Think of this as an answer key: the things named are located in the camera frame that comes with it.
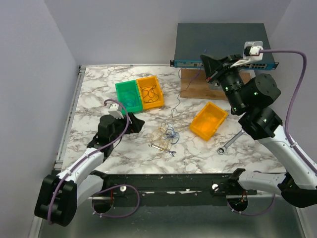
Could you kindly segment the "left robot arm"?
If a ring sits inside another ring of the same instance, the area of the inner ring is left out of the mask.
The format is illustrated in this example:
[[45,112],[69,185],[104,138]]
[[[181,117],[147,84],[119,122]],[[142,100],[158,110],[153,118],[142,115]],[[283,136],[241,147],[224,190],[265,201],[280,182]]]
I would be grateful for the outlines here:
[[65,227],[72,221],[81,202],[94,193],[106,195],[109,182],[92,175],[92,171],[111,155],[116,141],[126,134],[139,133],[144,124],[144,120],[136,118],[133,113],[121,119],[102,116],[97,133],[84,154],[63,172],[44,177],[34,215]]

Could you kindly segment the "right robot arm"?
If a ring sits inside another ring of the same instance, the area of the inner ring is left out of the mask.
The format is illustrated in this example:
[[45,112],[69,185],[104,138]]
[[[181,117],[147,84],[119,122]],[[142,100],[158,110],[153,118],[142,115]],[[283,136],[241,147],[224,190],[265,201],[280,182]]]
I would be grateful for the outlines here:
[[260,190],[283,197],[289,204],[305,208],[317,203],[317,166],[304,159],[304,151],[291,141],[286,123],[270,108],[281,91],[273,77],[261,73],[244,83],[235,63],[240,55],[214,59],[200,56],[208,83],[217,82],[223,89],[231,112],[240,116],[242,130],[266,147],[285,167],[280,174],[256,173],[236,169],[228,180],[233,194],[243,190]]

